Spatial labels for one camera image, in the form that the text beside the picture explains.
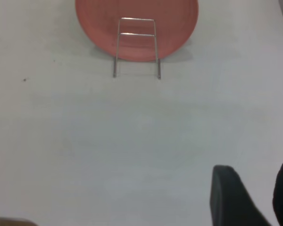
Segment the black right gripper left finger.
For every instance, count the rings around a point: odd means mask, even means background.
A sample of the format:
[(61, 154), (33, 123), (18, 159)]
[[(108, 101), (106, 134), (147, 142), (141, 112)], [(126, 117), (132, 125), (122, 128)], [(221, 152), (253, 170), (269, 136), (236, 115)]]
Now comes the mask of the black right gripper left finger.
[(210, 210), (213, 226), (269, 226), (239, 174), (231, 166), (213, 167)]

